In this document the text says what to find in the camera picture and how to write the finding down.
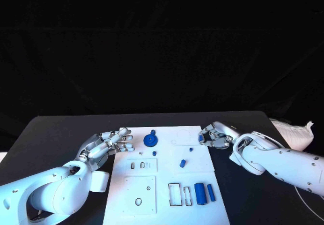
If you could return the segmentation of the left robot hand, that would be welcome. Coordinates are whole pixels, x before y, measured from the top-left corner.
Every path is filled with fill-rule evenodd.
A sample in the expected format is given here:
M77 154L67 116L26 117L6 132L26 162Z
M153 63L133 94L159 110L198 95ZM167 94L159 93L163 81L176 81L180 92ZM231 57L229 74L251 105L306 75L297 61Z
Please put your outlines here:
M130 140L133 140L131 130L126 127L117 131L94 134L81 145L75 160L84 162L91 171L98 170L111 155L136 150Z

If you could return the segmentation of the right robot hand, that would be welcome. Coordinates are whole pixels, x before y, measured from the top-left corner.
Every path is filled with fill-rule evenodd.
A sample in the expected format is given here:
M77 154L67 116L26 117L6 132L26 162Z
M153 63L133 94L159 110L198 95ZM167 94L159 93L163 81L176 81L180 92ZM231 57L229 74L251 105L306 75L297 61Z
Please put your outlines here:
M215 121L199 132L198 140L200 145L224 150L235 144L241 135L242 133L234 126Z

